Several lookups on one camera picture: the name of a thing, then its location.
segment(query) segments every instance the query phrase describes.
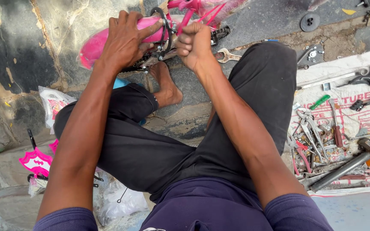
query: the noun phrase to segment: hammer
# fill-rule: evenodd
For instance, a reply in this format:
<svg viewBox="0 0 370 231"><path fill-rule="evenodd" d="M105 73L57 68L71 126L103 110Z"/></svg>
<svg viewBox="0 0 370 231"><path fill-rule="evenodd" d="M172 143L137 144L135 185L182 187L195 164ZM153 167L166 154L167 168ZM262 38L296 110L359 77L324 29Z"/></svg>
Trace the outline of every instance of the hammer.
<svg viewBox="0 0 370 231"><path fill-rule="evenodd" d="M362 165L366 161L370 160L370 139L368 138L362 138L358 141L358 144L360 144L362 147L365 148L366 152L358 155L353 160L349 161L344 166L340 167L338 170L332 172L331 174L324 177L322 180L316 182L314 185L310 187L310 189L313 192L317 192L321 188L329 185L336 179L338 179L341 176L344 176L348 172L350 172L352 169L356 168L357 166Z"/></svg>
<svg viewBox="0 0 370 231"><path fill-rule="evenodd" d="M228 62L229 60L236 60L236 61L239 61L240 60L240 58L242 57L242 56L240 56L240 55L233 55L233 54L231 54L231 53L229 53L229 50L228 49L226 49L226 48L222 48L222 49L220 49L220 50L218 50L218 52L215 54L215 57L216 58L220 58L220 54L221 53L223 53L224 54L224 58L223 59L221 59L221 60L218 60L218 62L220 62L220 63L226 63L226 62Z"/></svg>

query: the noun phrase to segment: bare foot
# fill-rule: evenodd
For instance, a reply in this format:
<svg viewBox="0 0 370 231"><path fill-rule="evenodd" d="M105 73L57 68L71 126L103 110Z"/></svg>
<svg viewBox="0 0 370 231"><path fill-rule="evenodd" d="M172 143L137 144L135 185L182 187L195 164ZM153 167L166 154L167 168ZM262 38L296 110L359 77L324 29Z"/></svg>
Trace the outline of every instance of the bare foot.
<svg viewBox="0 0 370 231"><path fill-rule="evenodd" d="M159 108L181 103L183 94L173 83L167 64L158 62L151 67L150 73L160 86L159 92L154 93Z"/></svg>

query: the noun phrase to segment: black rubber disc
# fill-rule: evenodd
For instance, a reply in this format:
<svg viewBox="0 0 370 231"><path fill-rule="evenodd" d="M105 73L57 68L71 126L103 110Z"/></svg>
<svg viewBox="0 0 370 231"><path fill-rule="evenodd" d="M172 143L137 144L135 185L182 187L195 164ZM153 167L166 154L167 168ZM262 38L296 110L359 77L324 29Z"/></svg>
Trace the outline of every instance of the black rubber disc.
<svg viewBox="0 0 370 231"><path fill-rule="evenodd" d="M313 31L319 26L320 22L321 18L319 15L315 13L309 13L302 18L301 29L305 32Z"/></svg>

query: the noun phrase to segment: pliers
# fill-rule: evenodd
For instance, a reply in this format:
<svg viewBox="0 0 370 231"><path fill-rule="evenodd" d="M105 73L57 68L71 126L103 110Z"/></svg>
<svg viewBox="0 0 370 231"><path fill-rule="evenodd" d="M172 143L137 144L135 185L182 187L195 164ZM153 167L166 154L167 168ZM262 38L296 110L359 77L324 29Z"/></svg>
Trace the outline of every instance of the pliers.
<svg viewBox="0 0 370 231"><path fill-rule="evenodd" d="M311 136L311 133L310 133L310 131L308 129L308 124L311 125L311 129L313 130L313 133L314 133L314 135L316 137L316 140L318 141L319 145L321 146L322 152L324 153L324 157L327 160L328 157L327 157L326 151L324 149L324 144L321 141L321 137L319 136L318 130L316 129L316 125L315 125L315 123L314 123L314 121L312 119L311 110L309 110L308 108L301 107L301 108L298 108L297 109L296 113L298 114L299 117L302 118L302 120L301 120L302 130L306 134L306 137L311 142L312 147L315 149L316 154L319 156L319 160L322 161L322 155L318 151L318 148L316 147L316 144L313 141L313 138ZM313 165L313 161L314 161L313 160L313 157L314 157L314 155L311 155L311 162L310 162L311 166Z"/></svg>
<svg viewBox="0 0 370 231"><path fill-rule="evenodd" d="M292 162L294 164L294 171L295 171L295 174L299 176L299 170L298 168L296 167L296 162L295 162L295 149L298 151L298 154L301 156L301 158L303 159L303 162L306 166L306 171L308 173L311 173L312 170L309 166L309 162L308 160L306 159L306 156L305 154L303 153L303 150L302 148L300 148L298 146L298 144L296 143L296 140L293 138L293 136L291 134L288 134L288 137L287 137L287 142L288 142L288 146L289 146L289 149L291 151L291 156L292 156Z"/></svg>

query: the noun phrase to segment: yellow leaf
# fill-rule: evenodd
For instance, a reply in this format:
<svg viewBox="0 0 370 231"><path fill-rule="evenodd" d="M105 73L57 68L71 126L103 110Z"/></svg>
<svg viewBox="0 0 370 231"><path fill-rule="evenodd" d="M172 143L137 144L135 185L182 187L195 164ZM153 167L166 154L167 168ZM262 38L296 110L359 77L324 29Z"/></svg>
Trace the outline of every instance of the yellow leaf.
<svg viewBox="0 0 370 231"><path fill-rule="evenodd" d="M352 14L356 13L356 11L351 10L351 9L342 9L342 11L345 12L346 14L349 14L349 15L352 15Z"/></svg>

